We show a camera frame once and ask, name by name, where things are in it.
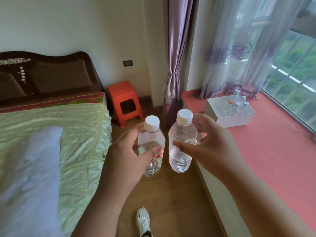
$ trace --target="orange plastic stool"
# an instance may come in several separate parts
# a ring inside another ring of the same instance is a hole
[[[109,93],[113,102],[114,114],[117,117],[120,128],[125,127],[125,121],[135,116],[144,120],[143,110],[140,106],[136,92],[128,80],[109,86]],[[120,103],[132,99],[135,103],[136,110],[123,115]]]

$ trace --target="white pillowcase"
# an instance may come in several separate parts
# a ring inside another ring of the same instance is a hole
[[[1,237],[59,237],[59,151],[62,127],[38,131],[14,147],[0,188]]]

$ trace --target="foot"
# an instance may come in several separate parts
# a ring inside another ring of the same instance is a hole
[[[140,237],[142,237],[145,233],[149,234],[148,236],[151,236],[150,227],[149,227],[149,224],[150,224],[149,214],[144,207],[137,210],[136,224],[139,230]]]

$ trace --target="curtain tieback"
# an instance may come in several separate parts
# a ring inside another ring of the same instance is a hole
[[[171,91],[170,91],[170,84],[171,84],[171,79],[172,76],[174,76],[176,73],[178,73],[180,70],[177,70],[173,73],[168,73],[167,74],[167,88],[166,88],[166,92],[165,92],[165,99],[166,99],[166,104],[171,104],[172,103],[172,96],[171,96]]]

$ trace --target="white bottle cap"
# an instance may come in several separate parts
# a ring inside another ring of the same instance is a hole
[[[177,114],[177,123],[179,125],[189,125],[192,123],[193,113],[189,109],[181,109]]]
[[[153,132],[159,129],[159,118],[156,116],[147,116],[145,119],[145,130]]]

